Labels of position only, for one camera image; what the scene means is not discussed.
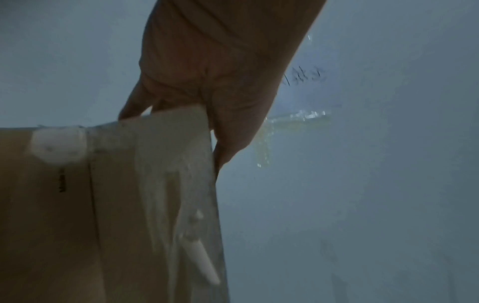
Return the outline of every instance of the wall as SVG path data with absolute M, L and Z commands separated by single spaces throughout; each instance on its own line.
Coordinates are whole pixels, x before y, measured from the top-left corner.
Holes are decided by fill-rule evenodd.
M 117 3 L 2 3 L 0 126 L 115 119 L 152 1 Z M 218 181 L 232 302 L 479 300 L 478 5 L 327 4 L 295 60 L 335 76 L 290 102 L 329 125 L 272 136 L 267 167 L 251 146 Z

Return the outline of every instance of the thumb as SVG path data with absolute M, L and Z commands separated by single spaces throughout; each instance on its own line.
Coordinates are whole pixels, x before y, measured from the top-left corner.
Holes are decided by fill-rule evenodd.
M 155 95 L 146 89 L 140 78 L 130 93 L 126 104 L 120 111 L 118 120 L 133 118 L 141 115 L 153 104 L 154 101 Z

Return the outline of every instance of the white wall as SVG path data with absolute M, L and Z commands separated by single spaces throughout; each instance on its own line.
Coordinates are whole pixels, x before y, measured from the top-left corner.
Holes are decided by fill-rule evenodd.
M 115 119 L 151 6 L 2 3 L 0 126 Z M 295 60 L 317 52 L 335 76 L 290 106 L 330 125 L 276 134 L 270 166 L 248 148 L 218 181 L 232 302 L 478 302 L 478 16 L 475 0 L 330 0 Z

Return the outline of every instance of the hand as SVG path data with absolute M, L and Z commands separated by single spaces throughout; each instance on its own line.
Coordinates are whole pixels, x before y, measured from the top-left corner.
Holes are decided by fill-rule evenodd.
M 273 59 L 254 38 L 229 33 L 208 14 L 192 21 L 186 10 L 173 0 L 153 8 L 143 35 L 140 79 L 119 119 L 139 116 L 150 106 L 161 111 L 202 104 L 218 139 L 218 173 L 259 130 L 289 58 Z

